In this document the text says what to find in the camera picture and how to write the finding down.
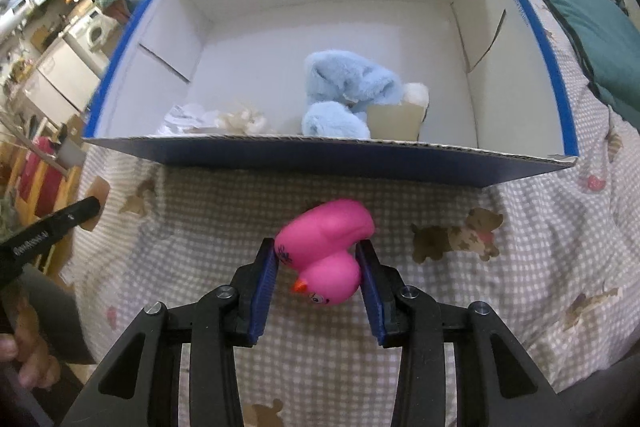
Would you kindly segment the person's left hand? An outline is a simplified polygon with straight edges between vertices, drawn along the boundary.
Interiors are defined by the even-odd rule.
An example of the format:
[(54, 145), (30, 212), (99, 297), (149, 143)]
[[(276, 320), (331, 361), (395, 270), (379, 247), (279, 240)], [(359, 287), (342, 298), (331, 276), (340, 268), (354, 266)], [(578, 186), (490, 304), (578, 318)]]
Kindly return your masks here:
[(50, 389), (60, 380), (61, 366), (40, 334), (37, 313), (24, 295), (15, 301), (14, 312), (14, 333), (1, 334), (1, 361), (20, 363), (18, 382), (23, 388)]

